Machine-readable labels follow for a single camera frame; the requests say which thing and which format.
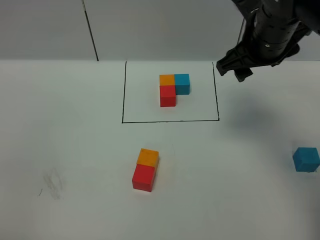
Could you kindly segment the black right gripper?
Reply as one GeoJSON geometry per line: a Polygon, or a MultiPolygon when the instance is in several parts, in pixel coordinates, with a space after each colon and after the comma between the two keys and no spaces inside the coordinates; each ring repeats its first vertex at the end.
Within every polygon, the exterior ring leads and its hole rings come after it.
{"type": "Polygon", "coordinates": [[[279,47],[267,47],[255,37],[254,26],[245,27],[242,40],[232,49],[228,50],[225,57],[216,63],[216,68],[221,76],[228,71],[234,71],[238,82],[243,82],[253,75],[252,68],[279,65],[284,59],[296,55],[300,51],[299,41],[310,35],[312,30],[304,24],[299,24],[291,38],[279,47]]]}

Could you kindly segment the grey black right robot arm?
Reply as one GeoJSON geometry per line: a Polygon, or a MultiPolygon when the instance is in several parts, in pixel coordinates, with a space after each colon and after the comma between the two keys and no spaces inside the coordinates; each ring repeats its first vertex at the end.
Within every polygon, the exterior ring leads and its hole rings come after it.
{"type": "Polygon", "coordinates": [[[234,71],[239,82],[252,68],[277,66],[300,51],[299,41],[320,33],[318,0],[235,0],[245,19],[240,42],[216,63],[223,76],[234,71]]]}

